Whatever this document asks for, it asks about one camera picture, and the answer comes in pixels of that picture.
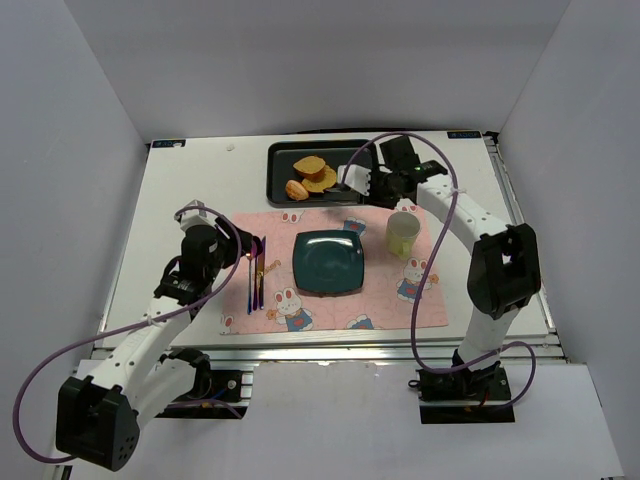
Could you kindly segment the bread slice top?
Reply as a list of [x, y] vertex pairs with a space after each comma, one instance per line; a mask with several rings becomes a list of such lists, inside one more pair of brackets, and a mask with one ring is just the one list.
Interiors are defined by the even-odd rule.
[[293, 168], [303, 179], [313, 179], [318, 176], [318, 173], [323, 170], [325, 165], [326, 162], [323, 158], [316, 155], [310, 155], [296, 161], [293, 164]]

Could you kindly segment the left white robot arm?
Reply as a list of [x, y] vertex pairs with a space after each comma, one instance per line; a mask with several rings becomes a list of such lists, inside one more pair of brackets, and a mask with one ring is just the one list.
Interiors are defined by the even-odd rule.
[[59, 451], [118, 471], [151, 419], [180, 397], [204, 396], [211, 385], [208, 356], [170, 345], [195, 319], [217, 275], [256, 245], [255, 236], [222, 220], [185, 228], [181, 251], [163, 271], [144, 326], [128, 333], [87, 375], [61, 386]]

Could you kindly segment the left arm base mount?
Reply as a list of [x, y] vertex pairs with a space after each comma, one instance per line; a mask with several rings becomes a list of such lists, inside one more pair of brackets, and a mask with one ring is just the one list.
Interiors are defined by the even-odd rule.
[[163, 407], [156, 418], [240, 420], [246, 414], [247, 406], [241, 406], [243, 371], [214, 368], [208, 354], [185, 347], [163, 353], [154, 373], [161, 367], [185, 367], [188, 389]]

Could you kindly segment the metal food tongs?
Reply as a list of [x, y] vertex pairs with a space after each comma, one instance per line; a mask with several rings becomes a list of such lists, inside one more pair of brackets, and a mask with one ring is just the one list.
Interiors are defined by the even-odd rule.
[[348, 185], [342, 183], [336, 183], [334, 186], [324, 190], [324, 194], [327, 196], [346, 196], [357, 197], [360, 193], [357, 190], [352, 189]]

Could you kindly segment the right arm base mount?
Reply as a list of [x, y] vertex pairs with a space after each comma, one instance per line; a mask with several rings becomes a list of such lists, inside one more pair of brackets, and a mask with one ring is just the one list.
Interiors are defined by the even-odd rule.
[[511, 389], [502, 365], [449, 374], [417, 370], [408, 387], [417, 393], [423, 425], [515, 422]]

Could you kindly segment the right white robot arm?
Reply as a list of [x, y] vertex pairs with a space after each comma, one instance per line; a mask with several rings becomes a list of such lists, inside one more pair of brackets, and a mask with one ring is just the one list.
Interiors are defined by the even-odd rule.
[[467, 332], [451, 367], [421, 367], [435, 375], [493, 371], [501, 353], [511, 347], [505, 338], [513, 320], [541, 288], [536, 234], [528, 224], [508, 224], [471, 199], [453, 164], [433, 142], [426, 144], [438, 160], [421, 162], [411, 144], [414, 139], [424, 138], [412, 132], [382, 133], [364, 146], [392, 153], [387, 169], [365, 168], [351, 158], [339, 176], [368, 205], [392, 209], [402, 199], [412, 201], [440, 220], [443, 234], [452, 233], [466, 247], [466, 290], [473, 304]]

